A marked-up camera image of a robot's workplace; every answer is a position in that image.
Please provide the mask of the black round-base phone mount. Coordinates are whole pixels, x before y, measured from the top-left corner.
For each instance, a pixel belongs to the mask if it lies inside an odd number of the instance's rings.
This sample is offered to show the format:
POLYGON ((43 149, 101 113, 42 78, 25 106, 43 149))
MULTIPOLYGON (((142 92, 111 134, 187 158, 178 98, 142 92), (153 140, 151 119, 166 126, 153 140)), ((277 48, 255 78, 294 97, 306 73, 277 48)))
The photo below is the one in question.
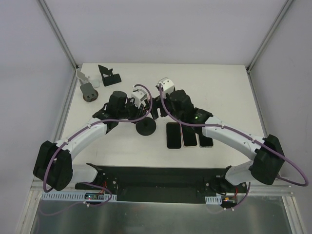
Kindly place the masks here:
POLYGON ((136 131, 142 136, 150 136, 156 131, 156 122, 146 117, 136 124, 136 131))

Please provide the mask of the black phone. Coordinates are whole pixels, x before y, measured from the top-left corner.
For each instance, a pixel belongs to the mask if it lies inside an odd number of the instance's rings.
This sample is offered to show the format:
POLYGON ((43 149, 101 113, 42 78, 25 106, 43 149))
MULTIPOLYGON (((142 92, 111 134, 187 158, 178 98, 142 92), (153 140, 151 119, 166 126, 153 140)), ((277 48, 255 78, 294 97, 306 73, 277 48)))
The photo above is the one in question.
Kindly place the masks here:
POLYGON ((168 149, 180 149, 181 143, 181 127, 176 122, 168 122, 166 124, 166 142, 168 149))

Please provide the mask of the white-cased phone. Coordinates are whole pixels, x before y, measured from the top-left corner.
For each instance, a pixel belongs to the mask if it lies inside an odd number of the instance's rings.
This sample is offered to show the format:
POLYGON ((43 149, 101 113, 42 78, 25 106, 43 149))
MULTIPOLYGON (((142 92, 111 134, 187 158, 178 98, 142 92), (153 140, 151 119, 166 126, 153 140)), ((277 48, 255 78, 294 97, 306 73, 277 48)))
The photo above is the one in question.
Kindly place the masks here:
POLYGON ((197 138, 194 130, 191 127, 185 125, 181 126, 181 130, 182 130, 183 145, 185 147, 197 146, 197 138))

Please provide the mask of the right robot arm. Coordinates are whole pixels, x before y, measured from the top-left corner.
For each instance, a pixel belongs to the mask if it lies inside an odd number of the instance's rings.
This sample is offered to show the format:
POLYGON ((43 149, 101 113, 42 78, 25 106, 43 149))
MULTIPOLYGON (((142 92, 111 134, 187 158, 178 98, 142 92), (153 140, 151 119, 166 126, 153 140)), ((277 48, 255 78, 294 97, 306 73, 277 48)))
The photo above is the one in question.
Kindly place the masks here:
POLYGON ((278 178, 285 157, 279 139, 254 136, 225 125, 218 117, 203 109, 194 107, 184 90, 158 88, 161 110, 180 125, 187 126, 200 136, 220 141, 241 152, 249 160, 225 168, 215 183, 224 192, 231 192, 238 184, 258 181, 272 185, 278 178))

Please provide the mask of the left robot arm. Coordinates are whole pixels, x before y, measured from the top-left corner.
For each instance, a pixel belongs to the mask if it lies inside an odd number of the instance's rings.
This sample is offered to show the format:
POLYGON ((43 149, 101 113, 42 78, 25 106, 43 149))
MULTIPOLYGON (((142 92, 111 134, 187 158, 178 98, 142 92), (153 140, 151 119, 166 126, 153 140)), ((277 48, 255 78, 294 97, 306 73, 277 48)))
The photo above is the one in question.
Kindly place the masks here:
POLYGON ((120 122, 143 120, 150 108, 148 95, 142 89, 135 88, 130 97, 125 92, 114 91, 109 101, 72 136, 41 144, 33 175, 43 182, 45 192, 52 189, 61 191, 70 183, 82 182, 93 190, 99 189, 103 184, 99 169, 91 164, 74 166, 74 158, 120 122))

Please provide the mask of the silver folding phone stand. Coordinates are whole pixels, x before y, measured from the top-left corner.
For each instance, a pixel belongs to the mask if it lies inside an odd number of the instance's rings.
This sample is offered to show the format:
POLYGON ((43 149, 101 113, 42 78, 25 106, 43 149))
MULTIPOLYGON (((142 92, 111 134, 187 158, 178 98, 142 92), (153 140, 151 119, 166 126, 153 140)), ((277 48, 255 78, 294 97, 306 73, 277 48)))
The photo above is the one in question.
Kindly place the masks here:
POLYGON ((80 81, 81 85, 90 83, 93 88, 98 88, 100 86, 99 78, 95 76, 86 76, 80 70, 76 70, 76 78, 80 81))

